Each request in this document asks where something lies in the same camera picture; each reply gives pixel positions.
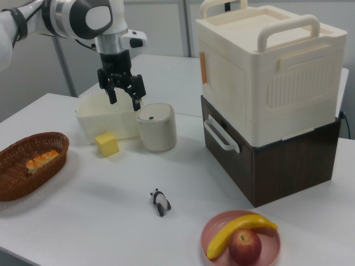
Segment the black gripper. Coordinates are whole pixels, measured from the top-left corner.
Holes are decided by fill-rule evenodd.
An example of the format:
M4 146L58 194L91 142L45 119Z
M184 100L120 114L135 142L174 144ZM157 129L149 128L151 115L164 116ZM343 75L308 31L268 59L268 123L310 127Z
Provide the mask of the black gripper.
M131 74L131 57L129 50L125 50L116 54L100 53L102 68L98 70L99 86L105 89L111 104L117 102L115 92L115 81L112 74L119 74L123 77L120 81L123 82L125 92L129 94L132 99L134 111L141 108L140 102L142 97L146 95L143 77L138 74L132 76Z

